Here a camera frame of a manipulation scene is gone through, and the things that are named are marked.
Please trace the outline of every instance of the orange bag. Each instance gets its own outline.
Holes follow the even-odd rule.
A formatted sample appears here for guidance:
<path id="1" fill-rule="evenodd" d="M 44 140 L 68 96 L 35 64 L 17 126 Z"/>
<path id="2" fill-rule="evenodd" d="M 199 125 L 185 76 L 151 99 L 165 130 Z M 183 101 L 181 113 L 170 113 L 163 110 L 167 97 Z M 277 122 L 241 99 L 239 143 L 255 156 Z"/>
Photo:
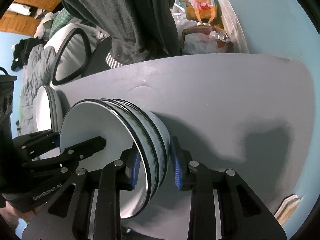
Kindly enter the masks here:
<path id="1" fill-rule="evenodd" d="M 196 0 L 200 3 L 208 3 L 211 5 L 211 0 Z M 218 6 L 211 8 L 210 10 L 202 10 L 198 8 L 186 7 L 186 14 L 189 20 L 198 20 L 202 25 L 202 19 L 209 19 L 208 23 L 210 24 L 217 15 Z"/>

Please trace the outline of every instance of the screw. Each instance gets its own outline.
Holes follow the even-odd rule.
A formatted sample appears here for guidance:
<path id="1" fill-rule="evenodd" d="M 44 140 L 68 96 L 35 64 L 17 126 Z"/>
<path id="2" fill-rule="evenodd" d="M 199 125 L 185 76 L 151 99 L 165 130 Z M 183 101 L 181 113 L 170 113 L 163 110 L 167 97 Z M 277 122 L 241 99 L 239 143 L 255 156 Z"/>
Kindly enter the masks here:
<path id="1" fill-rule="evenodd" d="M 78 170 L 76 171 L 76 174 L 79 175 L 79 176 L 85 174 L 85 169 L 78 169 Z"/>
<path id="2" fill-rule="evenodd" d="M 226 171 L 226 174 L 229 175 L 229 176 L 234 176 L 236 174 L 236 172 L 232 169 L 229 169 Z"/>
<path id="3" fill-rule="evenodd" d="M 189 162 L 189 164 L 191 167 L 198 167 L 199 166 L 199 162 L 197 162 L 197 161 L 191 161 L 191 162 Z"/>
<path id="4" fill-rule="evenodd" d="M 67 167 L 63 167 L 62 169 L 61 169 L 61 172 L 62 173 L 66 173 L 68 171 L 68 168 Z"/>
<path id="5" fill-rule="evenodd" d="M 113 162 L 113 165 L 116 166 L 116 167 L 119 167 L 119 166 L 121 166 L 122 164 L 123 164 L 123 161 L 121 161 L 121 160 L 115 160 L 115 161 Z"/>

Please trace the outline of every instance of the green patterned fabric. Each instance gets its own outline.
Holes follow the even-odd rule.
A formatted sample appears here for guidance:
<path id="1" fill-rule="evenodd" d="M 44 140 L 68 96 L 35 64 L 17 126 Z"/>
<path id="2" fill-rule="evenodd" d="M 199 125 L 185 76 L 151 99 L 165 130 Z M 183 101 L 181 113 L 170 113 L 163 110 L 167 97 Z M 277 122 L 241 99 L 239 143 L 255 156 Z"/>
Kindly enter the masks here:
<path id="1" fill-rule="evenodd" d="M 63 8 L 61 10 L 61 12 L 53 20 L 53 24 L 52 24 L 52 27 L 51 27 L 51 32 L 50 32 L 50 35 L 49 35 L 49 39 L 51 39 L 52 36 L 55 35 L 55 33 L 58 30 L 60 30 L 64 26 L 66 26 L 68 24 L 68 22 L 70 22 L 70 20 L 72 18 L 73 18 L 73 16 L 70 13 L 68 13 L 68 11 L 65 8 Z"/>

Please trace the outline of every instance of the table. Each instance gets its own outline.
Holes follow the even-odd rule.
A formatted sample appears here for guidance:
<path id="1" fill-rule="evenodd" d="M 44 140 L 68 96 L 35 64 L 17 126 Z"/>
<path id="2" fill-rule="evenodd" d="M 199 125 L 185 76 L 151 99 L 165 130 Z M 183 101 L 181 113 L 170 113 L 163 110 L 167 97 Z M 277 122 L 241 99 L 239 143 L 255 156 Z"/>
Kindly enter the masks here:
<path id="1" fill-rule="evenodd" d="M 194 159 L 236 170 L 273 213 L 293 193 L 313 133 L 307 68 L 267 55 L 153 60 L 73 81 L 57 93 L 64 113 L 85 98 L 120 98 L 153 111 Z M 123 224 L 156 238 L 187 239 L 190 200 L 170 169 L 147 208 Z"/>

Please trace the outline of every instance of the striped cuff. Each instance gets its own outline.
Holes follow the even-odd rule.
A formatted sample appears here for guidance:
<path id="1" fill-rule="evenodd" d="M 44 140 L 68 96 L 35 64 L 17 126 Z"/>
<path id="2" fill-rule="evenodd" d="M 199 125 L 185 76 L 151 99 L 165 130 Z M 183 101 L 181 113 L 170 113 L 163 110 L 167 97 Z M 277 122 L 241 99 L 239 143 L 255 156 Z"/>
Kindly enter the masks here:
<path id="1" fill-rule="evenodd" d="M 123 64 L 121 64 L 120 62 L 116 61 L 111 55 L 110 53 L 108 54 L 107 58 L 106 58 L 106 62 L 107 64 L 110 66 L 110 68 L 116 68 L 116 67 L 122 67 Z"/>

